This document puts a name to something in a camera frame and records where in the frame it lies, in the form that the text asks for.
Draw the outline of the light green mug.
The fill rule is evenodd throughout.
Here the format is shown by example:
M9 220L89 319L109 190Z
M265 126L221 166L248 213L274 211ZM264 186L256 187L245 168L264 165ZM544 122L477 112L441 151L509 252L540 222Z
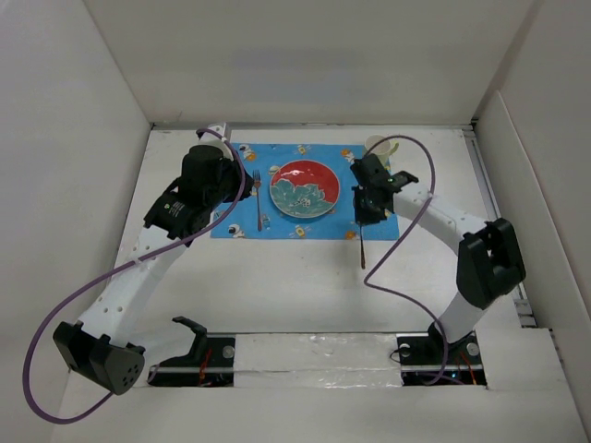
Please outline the light green mug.
M384 136L372 135L364 143L362 155L375 154L384 167L388 167L391 156L398 150L399 142L385 140Z

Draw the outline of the rose gold fork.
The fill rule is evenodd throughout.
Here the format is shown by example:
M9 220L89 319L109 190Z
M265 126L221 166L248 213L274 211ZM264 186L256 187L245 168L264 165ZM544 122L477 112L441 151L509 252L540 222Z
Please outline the rose gold fork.
M260 208L260 187L261 187L261 175L259 170L253 171L253 187L256 191L256 202L257 202L257 223L258 231L262 231L262 215Z

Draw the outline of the blue space print cloth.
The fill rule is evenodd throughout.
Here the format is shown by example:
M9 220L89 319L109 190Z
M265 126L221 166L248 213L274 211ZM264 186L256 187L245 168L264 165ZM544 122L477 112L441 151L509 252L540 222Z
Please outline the blue space print cloth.
M361 145L331 144L253 144L240 143L245 171L261 175L260 208L262 231L258 231L256 191L240 201L232 213L211 230L213 238L354 240L359 238L355 222L353 186L357 185L350 166L361 158ZM270 182L276 171L288 162L311 160L324 163L337 175L341 191L333 209L315 219L297 219L283 215L271 202ZM390 241L399 237L398 220L387 212L387 219L364 227L364 239Z

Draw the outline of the red teal floral plate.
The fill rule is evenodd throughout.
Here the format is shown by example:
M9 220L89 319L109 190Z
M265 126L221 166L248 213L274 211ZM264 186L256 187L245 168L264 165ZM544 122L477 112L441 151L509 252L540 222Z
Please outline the red teal floral plate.
M340 197L340 181L327 165L311 160L288 162L270 182L271 202L283 215L315 219L330 212Z

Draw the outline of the rose gold spoon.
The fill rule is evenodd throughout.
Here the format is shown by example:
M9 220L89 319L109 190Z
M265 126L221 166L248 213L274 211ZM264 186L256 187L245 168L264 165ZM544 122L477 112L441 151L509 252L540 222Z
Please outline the rose gold spoon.
M360 240L360 266L361 269L365 270L367 268L367 257L366 257L366 250L364 244L364 227L363 223L359 223L359 240Z

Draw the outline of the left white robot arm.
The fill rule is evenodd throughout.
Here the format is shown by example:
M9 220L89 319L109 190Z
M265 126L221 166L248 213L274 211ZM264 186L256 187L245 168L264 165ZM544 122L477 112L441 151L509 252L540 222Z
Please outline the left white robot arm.
M111 277L103 292L75 323L60 323L54 343L69 369L114 395L138 381L145 345L133 339L141 311L166 271L223 203L247 196L251 180L226 144L229 128L213 124L181 163L181 173L164 189L143 219L128 269Z

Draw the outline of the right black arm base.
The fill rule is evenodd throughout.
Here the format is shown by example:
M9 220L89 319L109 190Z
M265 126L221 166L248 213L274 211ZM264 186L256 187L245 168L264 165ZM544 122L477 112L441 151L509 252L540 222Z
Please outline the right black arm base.
M474 331L448 346L443 363L443 341L428 332L397 334L390 359L400 366L404 387L482 386L487 379Z

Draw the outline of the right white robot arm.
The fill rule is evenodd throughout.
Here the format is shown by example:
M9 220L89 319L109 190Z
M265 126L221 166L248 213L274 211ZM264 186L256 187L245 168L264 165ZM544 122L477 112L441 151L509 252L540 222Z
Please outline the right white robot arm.
M526 276L513 225L504 218L486 221L459 210L405 171L391 175L377 156L355 160L351 171L356 223L377 224L386 213L417 221L457 256L457 293L429 327L429 357L449 363L460 350L460 340L501 296Z

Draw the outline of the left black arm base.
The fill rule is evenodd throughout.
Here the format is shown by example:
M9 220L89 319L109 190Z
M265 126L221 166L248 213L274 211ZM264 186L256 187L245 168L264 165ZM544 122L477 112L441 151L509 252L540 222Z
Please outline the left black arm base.
M157 362L151 367L147 383L167 388L228 388L234 385L236 336L210 335L199 323L182 316L174 317L193 334L190 347L180 355Z

